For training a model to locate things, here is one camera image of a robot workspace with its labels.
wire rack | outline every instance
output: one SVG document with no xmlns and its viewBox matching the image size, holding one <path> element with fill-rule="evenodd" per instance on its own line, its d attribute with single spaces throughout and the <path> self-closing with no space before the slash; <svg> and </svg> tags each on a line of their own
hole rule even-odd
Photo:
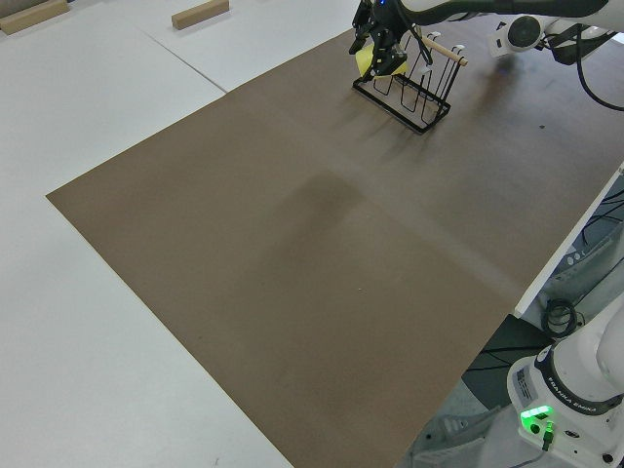
<svg viewBox="0 0 624 468">
<path fill-rule="evenodd" d="M 428 65 L 413 36 L 408 36 L 403 49 L 408 52 L 408 71 L 392 76 L 379 76 L 368 82 L 358 78 L 353 88 L 381 106 L 419 134 L 424 134 L 450 111 L 447 99 L 459 68 L 468 63 L 462 55 L 464 46 L 447 49 L 437 40 L 439 32 L 422 37 L 433 64 Z"/>
</svg>

green light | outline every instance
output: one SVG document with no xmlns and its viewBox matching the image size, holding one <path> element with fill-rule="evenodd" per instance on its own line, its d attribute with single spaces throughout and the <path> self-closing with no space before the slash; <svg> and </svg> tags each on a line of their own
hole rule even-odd
<svg viewBox="0 0 624 468">
<path fill-rule="evenodd" d="M 526 411 L 520 413 L 520 417 L 522 419 L 529 419 L 539 414 L 550 414 L 551 412 L 553 412 L 552 408 L 544 406 L 539 408 L 527 409 Z"/>
</svg>

yellow object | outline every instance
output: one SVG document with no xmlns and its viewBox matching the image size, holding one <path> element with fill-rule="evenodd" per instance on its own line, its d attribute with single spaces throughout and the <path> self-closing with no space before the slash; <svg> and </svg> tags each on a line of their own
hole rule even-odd
<svg viewBox="0 0 624 468">
<path fill-rule="evenodd" d="M 366 47 L 360 49 L 355 53 L 355 61 L 358 63 L 358 69 L 360 70 L 360 76 L 364 76 L 372 63 L 372 49 L 374 44 L 368 44 Z M 404 61 L 399 67 L 392 72 L 393 75 L 400 73 L 406 73 L 408 71 L 408 63 Z"/>
</svg>

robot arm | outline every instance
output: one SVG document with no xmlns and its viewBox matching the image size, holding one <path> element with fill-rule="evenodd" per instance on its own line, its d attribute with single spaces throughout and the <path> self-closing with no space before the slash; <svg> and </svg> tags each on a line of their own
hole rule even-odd
<svg viewBox="0 0 624 468">
<path fill-rule="evenodd" d="M 370 37 L 374 43 L 372 62 L 363 79 L 389 75 L 407 59 L 400 41 L 407 31 L 419 39 L 414 27 L 445 20 L 467 20 L 478 14 L 497 13 L 540 15 L 556 18 L 584 18 L 601 10 L 609 0 L 361 0 L 353 19 L 356 38 L 349 50 L 354 55 Z M 518 24 L 519 43 L 543 32 L 543 25 L 532 17 Z M 420 43 L 425 59 L 431 61 Z"/>
</svg>

brown table surface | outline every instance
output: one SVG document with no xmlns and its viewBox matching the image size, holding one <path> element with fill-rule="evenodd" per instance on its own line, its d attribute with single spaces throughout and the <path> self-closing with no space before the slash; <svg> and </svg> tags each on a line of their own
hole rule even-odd
<svg viewBox="0 0 624 468">
<path fill-rule="evenodd" d="M 350 89 L 349 32 L 49 195 L 296 468 L 391 467 L 622 162 L 496 23 L 441 26 L 470 63 L 425 136 Z"/>
</svg>

